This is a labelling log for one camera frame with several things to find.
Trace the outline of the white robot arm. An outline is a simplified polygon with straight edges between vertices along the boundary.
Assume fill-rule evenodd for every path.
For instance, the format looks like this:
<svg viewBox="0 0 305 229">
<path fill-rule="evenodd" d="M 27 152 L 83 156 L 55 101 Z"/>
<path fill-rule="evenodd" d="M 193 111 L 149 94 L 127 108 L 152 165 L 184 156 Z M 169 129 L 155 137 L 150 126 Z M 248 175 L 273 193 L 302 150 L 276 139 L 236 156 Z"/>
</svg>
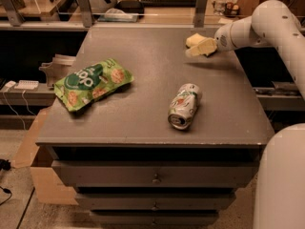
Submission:
<svg viewBox="0 0 305 229">
<path fill-rule="evenodd" d="M 213 40 L 221 51 L 245 47 L 276 49 L 305 98 L 305 37 L 281 1 L 258 5 L 251 16 L 219 28 Z M 253 229 L 305 229 L 305 124 L 276 133 L 259 164 Z"/>
</svg>

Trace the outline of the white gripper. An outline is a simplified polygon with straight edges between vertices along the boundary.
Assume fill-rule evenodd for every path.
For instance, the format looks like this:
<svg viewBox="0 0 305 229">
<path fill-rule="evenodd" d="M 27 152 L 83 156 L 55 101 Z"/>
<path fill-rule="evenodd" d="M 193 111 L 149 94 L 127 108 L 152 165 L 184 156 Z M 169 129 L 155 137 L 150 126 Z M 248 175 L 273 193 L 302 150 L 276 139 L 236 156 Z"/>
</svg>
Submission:
<svg viewBox="0 0 305 229">
<path fill-rule="evenodd" d="M 216 31 L 214 35 L 215 40 L 212 38 L 205 38 L 200 41 L 191 40 L 188 44 L 189 48 L 186 50 L 186 55 L 189 57 L 199 55 L 209 56 L 217 49 L 223 52 L 236 50 L 240 47 L 241 36 L 242 30 L 236 23 L 226 24 Z"/>
</svg>

